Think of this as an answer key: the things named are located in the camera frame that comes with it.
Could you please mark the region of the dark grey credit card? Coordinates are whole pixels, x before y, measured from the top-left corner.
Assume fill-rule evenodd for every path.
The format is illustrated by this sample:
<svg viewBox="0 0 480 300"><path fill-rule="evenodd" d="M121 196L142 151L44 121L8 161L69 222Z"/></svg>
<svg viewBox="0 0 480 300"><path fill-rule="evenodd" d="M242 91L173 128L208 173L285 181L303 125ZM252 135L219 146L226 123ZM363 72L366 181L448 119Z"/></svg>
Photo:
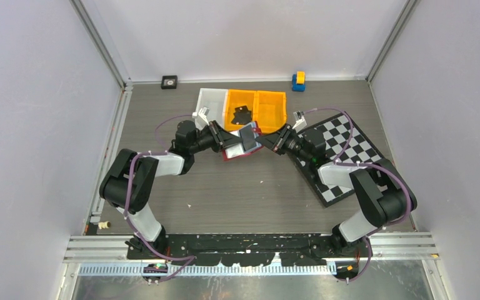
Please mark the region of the dark grey credit card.
<svg viewBox="0 0 480 300"><path fill-rule="evenodd" d="M242 148L244 149L244 152L251 152L253 149L257 148L256 132L252 126L244 126L240 129L239 136L242 139Z"/></svg>

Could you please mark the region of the red card holder wallet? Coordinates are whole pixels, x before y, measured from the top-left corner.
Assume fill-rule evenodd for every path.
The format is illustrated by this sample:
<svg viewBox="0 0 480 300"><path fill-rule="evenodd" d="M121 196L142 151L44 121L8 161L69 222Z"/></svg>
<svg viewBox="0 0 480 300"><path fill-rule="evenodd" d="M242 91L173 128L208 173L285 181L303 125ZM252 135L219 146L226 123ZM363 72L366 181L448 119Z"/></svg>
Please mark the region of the red card holder wallet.
<svg viewBox="0 0 480 300"><path fill-rule="evenodd" d="M241 139L240 142L228 146L222 151L225 161L234 158L249 156L263 148L263 145L256 141L256 138L262 135L261 129L256 121L244 125L241 129L230 131L230 133Z"/></svg>

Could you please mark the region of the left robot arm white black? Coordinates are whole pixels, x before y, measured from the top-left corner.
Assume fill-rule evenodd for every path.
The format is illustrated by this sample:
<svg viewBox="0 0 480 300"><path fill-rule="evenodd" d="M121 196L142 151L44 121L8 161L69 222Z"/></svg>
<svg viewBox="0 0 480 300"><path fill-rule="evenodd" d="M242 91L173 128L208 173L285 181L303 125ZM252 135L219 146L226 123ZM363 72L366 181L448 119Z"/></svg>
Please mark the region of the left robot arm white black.
<svg viewBox="0 0 480 300"><path fill-rule="evenodd" d="M166 230L148 204L154 180L184 175L193 166L195 154L207 149L217 153L242 141L216 121L202 129L193 121L180 122L166 152L120 150L102 180L99 196L123 215L150 258L163 258L168 245Z"/></svg>

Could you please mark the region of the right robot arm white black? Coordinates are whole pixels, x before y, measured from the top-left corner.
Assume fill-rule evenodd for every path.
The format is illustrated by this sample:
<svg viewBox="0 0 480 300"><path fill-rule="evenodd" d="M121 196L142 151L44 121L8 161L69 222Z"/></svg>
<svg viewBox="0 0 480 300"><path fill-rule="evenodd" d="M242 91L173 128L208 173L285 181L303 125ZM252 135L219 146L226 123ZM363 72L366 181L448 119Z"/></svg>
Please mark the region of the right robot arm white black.
<svg viewBox="0 0 480 300"><path fill-rule="evenodd" d="M343 162L331 158L324 134L316 129L299 135L286 124L274 133L258 136L256 141L279 155L289 154L304 162L317 183L354 191L359 211L334 226L328 238L330 250L339 256L350 255L359 241L384 226L403 222L418 205L391 161Z"/></svg>

